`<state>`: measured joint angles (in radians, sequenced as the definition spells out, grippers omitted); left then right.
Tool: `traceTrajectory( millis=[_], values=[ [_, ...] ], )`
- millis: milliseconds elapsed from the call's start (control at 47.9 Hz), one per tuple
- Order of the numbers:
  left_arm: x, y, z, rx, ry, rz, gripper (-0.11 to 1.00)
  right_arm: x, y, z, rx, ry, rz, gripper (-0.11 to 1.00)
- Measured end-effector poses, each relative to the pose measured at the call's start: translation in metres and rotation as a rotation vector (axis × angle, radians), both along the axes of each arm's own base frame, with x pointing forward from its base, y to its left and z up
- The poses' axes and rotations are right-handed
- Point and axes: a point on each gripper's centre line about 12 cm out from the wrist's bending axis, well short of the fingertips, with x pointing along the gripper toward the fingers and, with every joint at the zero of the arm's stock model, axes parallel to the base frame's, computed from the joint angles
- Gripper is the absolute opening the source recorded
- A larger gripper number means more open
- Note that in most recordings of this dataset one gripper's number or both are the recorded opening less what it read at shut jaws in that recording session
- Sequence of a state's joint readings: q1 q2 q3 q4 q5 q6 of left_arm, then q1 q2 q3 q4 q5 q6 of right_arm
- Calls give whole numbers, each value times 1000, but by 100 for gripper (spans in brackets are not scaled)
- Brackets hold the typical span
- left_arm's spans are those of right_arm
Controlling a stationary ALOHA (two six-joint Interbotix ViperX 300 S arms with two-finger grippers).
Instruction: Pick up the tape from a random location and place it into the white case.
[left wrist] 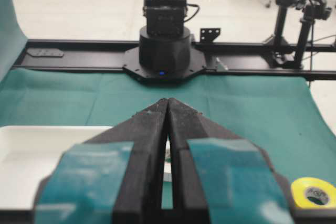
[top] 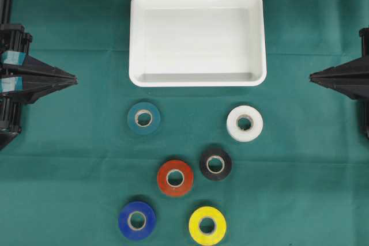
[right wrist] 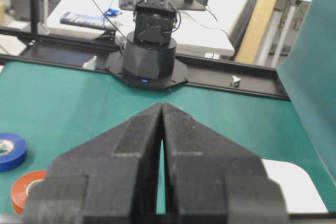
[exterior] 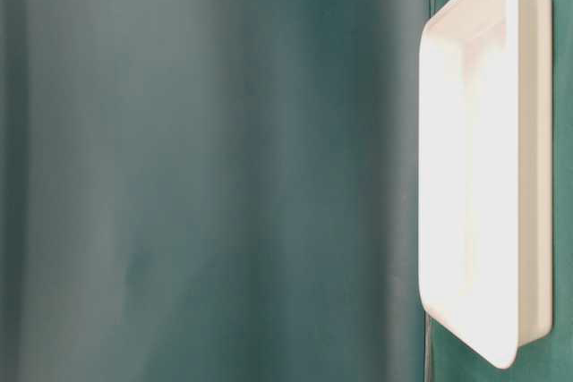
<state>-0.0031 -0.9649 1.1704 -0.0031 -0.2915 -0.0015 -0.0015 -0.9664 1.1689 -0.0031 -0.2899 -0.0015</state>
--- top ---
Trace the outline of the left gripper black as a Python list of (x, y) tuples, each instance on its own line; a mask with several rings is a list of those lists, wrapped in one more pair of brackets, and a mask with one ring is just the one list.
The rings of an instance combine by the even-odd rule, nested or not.
[(22, 104), (78, 84), (75, 75), (29, 56), (31, 42), (23, 25), (1, 24), (1, 149), (21, 133)]

